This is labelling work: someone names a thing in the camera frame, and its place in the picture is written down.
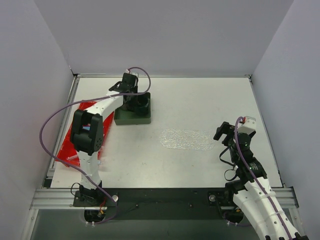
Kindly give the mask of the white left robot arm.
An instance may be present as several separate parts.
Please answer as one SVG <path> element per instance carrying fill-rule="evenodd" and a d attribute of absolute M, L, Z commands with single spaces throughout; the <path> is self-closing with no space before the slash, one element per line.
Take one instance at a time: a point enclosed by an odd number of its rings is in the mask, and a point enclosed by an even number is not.
<path fill-rule="evenodd" d="M 80 169 L 83 171 L 79 192 L 80 196 L 92 206 L 100 204 L 103 199 L 103 193 L 97 187 L 102 187 L 98 152 L 104 141 L 104 121 L 125 103 L 124 94 L 138 92 L 138 81 L 136 73 L 126 72 L 122 80 L 108 90 L 106 99 L 74 112 L 70 141 L 79 158 Z"/>

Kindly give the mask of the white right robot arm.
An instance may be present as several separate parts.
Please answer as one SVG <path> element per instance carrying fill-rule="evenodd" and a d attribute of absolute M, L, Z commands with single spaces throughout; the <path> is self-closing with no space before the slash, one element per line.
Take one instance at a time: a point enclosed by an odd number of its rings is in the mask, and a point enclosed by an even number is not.
<path fill-rule="evenodd" d="M 256 119 L 239 117 L 235 125 L 224 121 L 213 137 L 218 141 L 225 135 L 221 152 L 230 154 L 227 163 L 234 171 L 234 177 L 227 180 L 224 199 L 235 205 L 247 218 L 261 240 L 306 240 L 288 219 L 267 172 L 251 151 L 251 141 L 256 134 Z"/>

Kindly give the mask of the dark green mug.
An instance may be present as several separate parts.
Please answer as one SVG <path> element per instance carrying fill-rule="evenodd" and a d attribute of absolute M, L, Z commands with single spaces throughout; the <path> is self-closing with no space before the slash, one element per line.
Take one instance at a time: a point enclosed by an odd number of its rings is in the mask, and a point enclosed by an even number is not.
<path fill-rule="evenodd" d="M 125 103 L 126 110 L 138 116 L 145 116 L 148 113 L 149 100 L 147 96 L 131 96 Z"/>

